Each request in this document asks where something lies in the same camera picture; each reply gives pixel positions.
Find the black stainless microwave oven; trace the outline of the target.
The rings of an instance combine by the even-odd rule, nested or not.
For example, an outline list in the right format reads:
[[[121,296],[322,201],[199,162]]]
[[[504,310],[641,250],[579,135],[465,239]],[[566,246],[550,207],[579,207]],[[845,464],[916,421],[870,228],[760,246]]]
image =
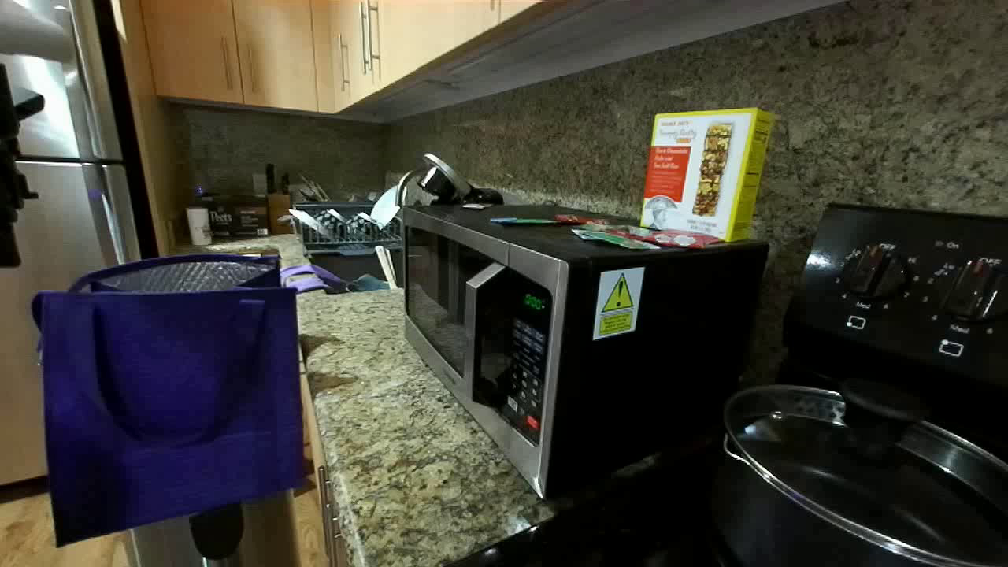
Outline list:
[[[618,250],[552,206],[405,214],[408,339],[525,486],[557,499],[711,434],[769,250]]]

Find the blue insulated tote bag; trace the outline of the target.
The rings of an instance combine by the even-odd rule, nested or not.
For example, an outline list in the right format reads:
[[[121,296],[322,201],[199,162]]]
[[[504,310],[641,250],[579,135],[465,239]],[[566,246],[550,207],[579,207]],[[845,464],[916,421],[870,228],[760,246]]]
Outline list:
[[[117,265],[31,314],[63,545],[304,483],[298,292],[276,255]]]

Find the green white sauce packet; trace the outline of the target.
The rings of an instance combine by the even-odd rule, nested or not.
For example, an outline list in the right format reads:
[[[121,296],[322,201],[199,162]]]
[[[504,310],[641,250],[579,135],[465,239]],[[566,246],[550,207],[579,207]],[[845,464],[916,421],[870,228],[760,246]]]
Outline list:
[[[585,230],[585,228],[577,228],[570,230],[577,239],[584,243],[596,243],[596,246],[616,246],[616,250],[636,250],[636,253],[656,253],[660,246],[652,243],[642,243],[642,239],[631,239],[625,234],[608,234],[608,230]]]

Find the red sauce packet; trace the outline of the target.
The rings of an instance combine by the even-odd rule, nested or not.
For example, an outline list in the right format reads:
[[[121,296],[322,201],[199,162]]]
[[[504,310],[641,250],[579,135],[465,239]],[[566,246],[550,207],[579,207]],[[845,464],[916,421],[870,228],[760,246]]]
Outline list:
[[[656,230],[656,228],[628,228],[633,239],[661,246],[661,250],[719,250],[724,239],[690,234],[690,230]]]

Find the dish rack with dishes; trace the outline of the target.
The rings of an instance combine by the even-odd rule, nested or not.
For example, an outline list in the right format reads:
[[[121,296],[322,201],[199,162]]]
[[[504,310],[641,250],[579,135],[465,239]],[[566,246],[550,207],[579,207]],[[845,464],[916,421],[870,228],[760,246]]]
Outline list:
[[[400,223],[377,228],[365,206],[304,201],[290,219],[308,253],[365,255],[400,246]]]

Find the yellow food box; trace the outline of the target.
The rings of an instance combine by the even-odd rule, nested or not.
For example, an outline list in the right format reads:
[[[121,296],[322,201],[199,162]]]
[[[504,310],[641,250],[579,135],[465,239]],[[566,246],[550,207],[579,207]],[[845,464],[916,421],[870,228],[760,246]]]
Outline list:
[[[641,223],[749,239],[771,134],[760,108],[660,113]]]

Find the wooden upper cabinets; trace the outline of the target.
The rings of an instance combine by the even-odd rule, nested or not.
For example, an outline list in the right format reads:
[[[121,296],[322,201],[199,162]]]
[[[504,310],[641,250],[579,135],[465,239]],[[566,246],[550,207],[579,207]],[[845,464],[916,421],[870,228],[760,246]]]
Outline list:
[[[440,109],[838,0],[112,0],[152,93],[365,122]]]

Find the black pot with glass lid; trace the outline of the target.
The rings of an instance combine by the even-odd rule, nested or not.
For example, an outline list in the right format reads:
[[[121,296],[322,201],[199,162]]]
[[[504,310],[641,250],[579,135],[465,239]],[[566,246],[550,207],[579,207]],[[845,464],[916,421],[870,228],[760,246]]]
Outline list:
[[[711,520],[740,567],[1008,567],[1008,464],[881,391],[724,405]]]

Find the stainless steel refrigerator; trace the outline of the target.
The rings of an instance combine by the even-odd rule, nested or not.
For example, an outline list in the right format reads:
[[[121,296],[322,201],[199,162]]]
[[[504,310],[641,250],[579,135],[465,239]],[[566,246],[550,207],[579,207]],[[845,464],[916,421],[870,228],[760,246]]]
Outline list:
[[[31,301],[155,255],[114,0],[0,0],[0,486],[48,476]]]

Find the black stove control panel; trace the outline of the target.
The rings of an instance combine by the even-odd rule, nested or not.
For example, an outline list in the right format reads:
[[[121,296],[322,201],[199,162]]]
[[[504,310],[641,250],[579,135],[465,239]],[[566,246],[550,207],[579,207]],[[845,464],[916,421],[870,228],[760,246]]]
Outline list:
[[[1008,222],[830,206],[786,318],[791,353],[1008,382]]]

